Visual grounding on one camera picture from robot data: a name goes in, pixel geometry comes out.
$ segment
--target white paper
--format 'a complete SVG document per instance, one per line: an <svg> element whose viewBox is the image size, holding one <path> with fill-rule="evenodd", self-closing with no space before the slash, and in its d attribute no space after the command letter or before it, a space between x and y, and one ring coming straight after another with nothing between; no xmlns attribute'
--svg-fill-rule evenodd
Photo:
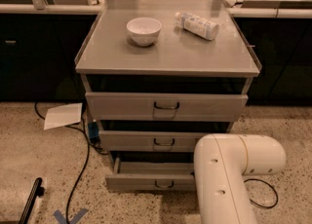
<svg viewBox="0 0 312 224"><path fill-rule="evenodd" d="M80 123L81 111L82 103L66 104L49 109L44 130Z"/></svg>

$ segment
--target cable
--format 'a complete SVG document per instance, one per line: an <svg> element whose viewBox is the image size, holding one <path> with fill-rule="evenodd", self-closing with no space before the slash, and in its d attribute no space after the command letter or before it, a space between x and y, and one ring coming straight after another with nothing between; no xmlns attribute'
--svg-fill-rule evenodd
<svg viewBox="0 0 312 224"><path fill-rule="evenodd" d="M85 127L85 121L84 121L84 119L81 118L81 120L82 120L82 123L83 123L83 127ZM77 177L77 179L76 179L76 182L75 182L74 186L73 186L72 189L71 189L70 195L69 195L68 200L67 200L66 214L65 214L66 224L70 224L69 219L68 219L68 215L69 215L68 212L69 212L70 202L71 202L72 196L73 196L73 194L74 194L74 191L75 191L75 189L77 188L77 185L78 185L78 183L79 183L79 180L80 180L82 174L84 173L84 171L85 171L85 169L86 169L86 167L87 167L87 164L88 164L88 161L89 161L89 157L90 157L90 146L91 146L91 145L90 145L90 142L89 142L89 138L87 137L87 135L86 135L86 133L85 133L84 131L82 131L82 130L80 130L80 129L78 129L78 128L73 128L73 129L76 129L76 130L78 130L78 131L81 131L81 132L84 134L84 136L85 136L85 138L86 138L86 141L87 141L87 157L86 157L86 160L85 160L85 164L83 165L83 167L82 167L82 169L81 169L81 171L80 171L80 173L79 173L79 175L78 175L78 177Z"/></svg>
<svg viewBox="0 0 312 224"><path fill-rule="evenodd" d="M269 186L270 189L274 192L275 197L276 197L276 201L275 201L274 205L260 205L260 204L256 203L255 201L253 201L252 199L250 199L250 200L251 200L251 203L252 203L253 205L255 205L255 206L257 206L257 207L260 207L260 208L264 208L264 209L270 209L270 208L273 208L275 205L277 205L277 203L279 202L279 196L278 196L278 194L277 194L275 188L274 188L271 184L269 184L269 183L266 182L266 181L263 181L263 180L260 180L260 179L254 179L254 178L252 178L252 179L247 179L247 180L245 180L244 182L246 183L246 182L248 182L248 181L259 181L259 182L262 182L262 183L266 184L266 185Z"/></svg>
<svg viewBox="0 0 312 224"><path fill-rule="evenodd" d="M37 108L37 105L38 105L38 102L35 102L35 105L34 105L34 109L35 109L35 112L36 114L43 120L45 120L45 117L43 117L39 111L38 111L38 108ZM95 151L97 151L97 153L99 153L100 155L107 155L107 152L103 150L103 148L100 147L100 142L98 143L92 143L89 138L87 137L86 135L86 128L85 128L85 123L82 119L82 122L83 122L83 125L82 125L82 130L79 129L79 128L76 128L76 127L73 127L72 125L69 125L69 126L65 126L66 128L70 128L70 129L74 129L74 130L78 130L80 131L81 133L83 133L85 135L85 138L88 140L89 144L91 147L94 148Z"/></svg>
<svg viewBox="0 0 312 224"><path fill-rule="evenodd" d="M45 117L43 117L43 116L39 113L39 111L38 111L38 109L37 109L37 104L38 104L38 102L35 102L35 104L34 104L35 112L37 113L37 115L38 115L41 119L45 120ZM66 224L70 224L70 221L69 221L69 218L68 218L68 215L69 215L68 212L69 212L70 202L71 202L72 196L73 196L73 194L74 194L74 192L75 192L75 190L76 190L76 188L77 188L77 185L78 185L78 183L79 183L79 180L81 179L81 176L83 175L83 173L84 173L84 171L85 171L85 169L86 169L86 167L87 167L87 164L88 164L88 161L89 161L89 158L90 158L90 147L93 147L93 148L94 148L99 154L101 154L101 155L107 155L107 153L104 152L104 151L102 150L101 147L96 147L96 145L93 144L93 143L89 140L89 138L88 138L88 136L87 136L87 134L86 134L85 120L83 119L83 117L81 117L81 122L82 122L82 128L83 128L82 130L79 129L79 128L76 128L76 127L72 127L71 125L65 126L66 128L74 129L74 130L77 130L77 131L83 133L83 134L84 134L84 137L85 137L85 139L86 139L86 141L87 141L87 157L86 157L85 163L84 163L84 165L83 165L83 167L82 167L82 169L81 169L81 171L80 171L80 173L79 173L79 175L78 175L78 177L77 177L77 179L76 179L76 181L75 181L74 186L73 186L72 189L71 189L71 192L70 192L69 197L68 197L68 200L67 200L66 210L65 210L65 220L66 220Z"/></svg>

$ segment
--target speckled floor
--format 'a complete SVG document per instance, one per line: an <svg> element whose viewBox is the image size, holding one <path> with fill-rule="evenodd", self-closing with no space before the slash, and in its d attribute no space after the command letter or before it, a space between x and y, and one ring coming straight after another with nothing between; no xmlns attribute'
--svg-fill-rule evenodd
<svg viewBox="0 0 312 224"><path fill-rule="evenodd" d="M54 106L39 103L38 109L45 115ZM85 161L87 146L79 131L67 128L43 131L43 126L33 103L0 103L2 221L20 218L34 180L42 177L46 192L37 199L29 223L63 223L60 217L65 215L66 202ZM312 107L247 106L233 132L270 135L281 142L287 153L287 164L281 173L256 177L271 183L279 194L279 203L274 208L253 208L258 223L310 224ZM201 223L195 192L108 192L106 173L110 173L107 157L92 149L72 198L69 219L78 214L79 223ZM247 186L257 202L274 203L269 188L253 182Z"/></svg>

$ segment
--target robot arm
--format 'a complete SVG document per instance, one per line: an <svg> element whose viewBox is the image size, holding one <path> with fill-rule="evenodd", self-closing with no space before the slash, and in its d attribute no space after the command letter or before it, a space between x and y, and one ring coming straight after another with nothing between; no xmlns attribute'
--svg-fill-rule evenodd
<svg viewBox="0 0 312 224"><path fill-rule="evenodd" d="M243 174L283 169L280 143L263 135L209 134L195 148L194 167L203 224L256 224Z"/></svg>

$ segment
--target drawer handle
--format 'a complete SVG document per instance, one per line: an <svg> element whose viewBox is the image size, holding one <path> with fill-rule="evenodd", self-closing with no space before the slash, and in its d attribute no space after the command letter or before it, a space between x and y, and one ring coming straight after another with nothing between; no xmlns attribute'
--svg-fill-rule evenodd
<svg viewBox="0 0 312 224"><path fill-rule="evenodd" d="M174 186L175 186L175 183L173 181L171 185L166 185L166 186L158 185L157 181L155 181L155 187L159 189L170 189L170 188L173 188Z"/></svg>
<svg viewBox="0 0 312 224"><path fill-rule="evenodd" d="M175 145L175 139L173 138L171 143L161 143L161 142L157 142L156 138L154 138L154 144L158 145L158 146L174 146Z"/></svg>
<svg viewBox="0 0 312 224"><path fill-rule="evenodd" d="M177 110L179 108L179 102L176 104L176 106L171 106L171 107L158 106L157 102L154 102L154 108L159 109L159 110Z"/></svg>
<svg viewBox="0 0 312 224"><path fill-rule="evenodd" d="M17 40L15 39L7 39L7 40L4 40L4 44L7 45L7 46L14 46L18 43Z"/></svg>

